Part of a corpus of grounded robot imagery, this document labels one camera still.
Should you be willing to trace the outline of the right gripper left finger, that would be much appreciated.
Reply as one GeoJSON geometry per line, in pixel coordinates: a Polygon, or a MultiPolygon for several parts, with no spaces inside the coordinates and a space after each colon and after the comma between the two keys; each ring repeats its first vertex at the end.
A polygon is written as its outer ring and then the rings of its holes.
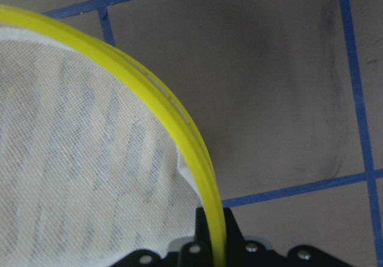
{"type": "Polygon", "coordinates": [[[194,235],[171,241],[165,257],[147,248],[138,249],[113,265],[116,267],[212,266],[211,240],[203,208],[196,209],[194,235]]]}

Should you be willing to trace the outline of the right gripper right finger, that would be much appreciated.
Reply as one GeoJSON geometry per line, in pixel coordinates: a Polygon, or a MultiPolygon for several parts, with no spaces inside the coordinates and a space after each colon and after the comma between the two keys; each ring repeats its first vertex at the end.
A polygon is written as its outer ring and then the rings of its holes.
{"type": "Polygon", "coordinates": [[[227,234],[227,266],[349,266],[310,245],[297,245],[281,255],[265,239],[243,236],[230,208],[224,208],[227,234]]]}

